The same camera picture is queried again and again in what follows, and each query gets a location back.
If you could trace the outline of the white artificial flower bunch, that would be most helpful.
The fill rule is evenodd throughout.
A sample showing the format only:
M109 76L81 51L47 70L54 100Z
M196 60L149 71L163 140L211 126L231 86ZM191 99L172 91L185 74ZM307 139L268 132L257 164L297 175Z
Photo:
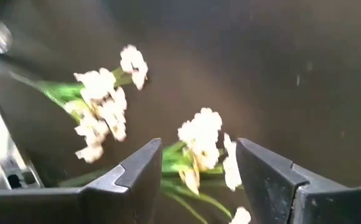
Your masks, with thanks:
M103 143L110 134L116 141L124 141L125 111L128 103L123 85L134 84L142 90L148 79L148 65L134 45L123 47L120 66L85 73L74 73L75 83L34 81L12 73L11 77L43 93L77 122L75 132L84 138L86 147L75 152L87 163L103 155Z
M103 154L103 141L112 135L117 141L126 139L125 118L117 109L90 109L67 103L64 107L76 122L75 132L84 138L86 146L75 155L93 163ZM199 224L209 224L187 198L214 206L228 219L227 224L250 224L251 215L244 206L229 210L217 199L200 191L205 183L226 187L234 192L242 187L236 164L236 143L223 135L223 147L217 146L222 119L216 111L202 108L177 130L178 140L166 146L162 155L160 190L185 208Z

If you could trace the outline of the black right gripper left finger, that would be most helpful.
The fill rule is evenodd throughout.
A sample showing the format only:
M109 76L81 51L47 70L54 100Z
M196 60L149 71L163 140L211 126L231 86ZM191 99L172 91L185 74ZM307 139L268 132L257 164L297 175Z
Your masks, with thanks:
M0 224L150 224L161 164L154 138L83 187L0 190Z

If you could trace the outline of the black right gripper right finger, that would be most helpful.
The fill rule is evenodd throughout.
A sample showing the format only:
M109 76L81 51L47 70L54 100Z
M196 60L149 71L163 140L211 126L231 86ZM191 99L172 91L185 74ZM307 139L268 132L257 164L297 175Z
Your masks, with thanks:
M250 140L237 165L258 224L361 224L361 187L346 187Z

